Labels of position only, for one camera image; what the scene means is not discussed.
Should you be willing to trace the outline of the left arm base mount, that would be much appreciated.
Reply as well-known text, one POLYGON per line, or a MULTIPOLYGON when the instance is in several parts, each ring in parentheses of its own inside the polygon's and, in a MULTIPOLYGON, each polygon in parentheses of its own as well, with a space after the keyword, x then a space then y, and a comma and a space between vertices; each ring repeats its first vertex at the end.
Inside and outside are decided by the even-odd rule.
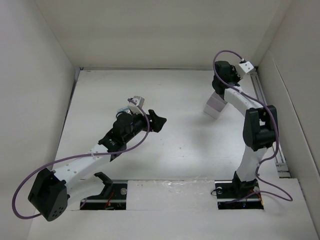
POLYGON ((84 211, 108 210, 122 211, 127 207, 127 180, 112 180, 103 172, 94 174, 104 184, 99 194, 86 197, 81 201, 79 209, 84 211))

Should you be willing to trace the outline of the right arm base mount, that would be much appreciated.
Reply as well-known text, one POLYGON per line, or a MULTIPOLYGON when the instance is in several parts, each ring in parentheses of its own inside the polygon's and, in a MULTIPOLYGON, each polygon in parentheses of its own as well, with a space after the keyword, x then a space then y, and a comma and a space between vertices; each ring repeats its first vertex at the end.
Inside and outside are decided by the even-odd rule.
POLYGON ((219 210, 263 210, 259 184, 236 190, 231 180, 215 180, 211 195, 216 197, 219 210))

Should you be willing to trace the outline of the white divided container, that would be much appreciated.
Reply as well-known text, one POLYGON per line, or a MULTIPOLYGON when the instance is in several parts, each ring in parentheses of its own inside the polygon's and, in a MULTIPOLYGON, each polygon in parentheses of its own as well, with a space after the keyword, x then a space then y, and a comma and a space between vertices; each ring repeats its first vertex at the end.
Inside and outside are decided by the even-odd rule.
POLYGON ((203 111, 216 120, 219 118, 226 105, 227 102, 214 91, 207 100, 203 111))

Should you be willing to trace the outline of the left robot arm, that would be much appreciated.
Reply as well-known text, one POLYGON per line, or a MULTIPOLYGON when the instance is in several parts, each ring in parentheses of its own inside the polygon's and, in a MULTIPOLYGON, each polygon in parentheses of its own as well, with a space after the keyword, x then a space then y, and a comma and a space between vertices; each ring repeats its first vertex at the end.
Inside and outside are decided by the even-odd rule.
POLYGON ((112 128, 90 153, 62 167, 42 169, 33 182, 29 202, 48 222, 57 219, 71 202, 87 197, 85 191, 75 187, 83 177, 120 156, 128 142, 140 132, 158 133, 166 122, 166 118, 156 115, 152 109, 147 115, 118 114, 112 128))

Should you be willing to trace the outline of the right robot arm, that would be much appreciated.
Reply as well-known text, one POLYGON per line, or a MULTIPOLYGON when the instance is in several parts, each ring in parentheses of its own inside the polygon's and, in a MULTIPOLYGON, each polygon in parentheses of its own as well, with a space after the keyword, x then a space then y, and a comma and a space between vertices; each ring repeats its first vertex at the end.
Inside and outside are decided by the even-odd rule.
POLYGON ((276 141, 277 110, 273 105, 263 107, 260 101, 242 90, 239 84, 242 77, 234 65, 220 60, 213 66, 212 87, 215 93, 244 116, 242 137, 245 150, 231 186, 227 188, 232 198, 239 199, 250 194, 257 186, 256 170, 276 141))

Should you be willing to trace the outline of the blue utility knife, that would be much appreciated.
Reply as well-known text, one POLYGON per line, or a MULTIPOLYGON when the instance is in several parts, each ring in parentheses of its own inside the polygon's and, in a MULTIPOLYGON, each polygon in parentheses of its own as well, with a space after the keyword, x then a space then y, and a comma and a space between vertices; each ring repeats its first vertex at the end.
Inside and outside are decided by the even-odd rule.
POLYGON ((128 111, 128 110, 129 110, 128 107, 123 107, 123 108, 118 109, 117 112, 118 112, 118 113, 119 113, 119 112, 126 112, 126 111, 128 111))

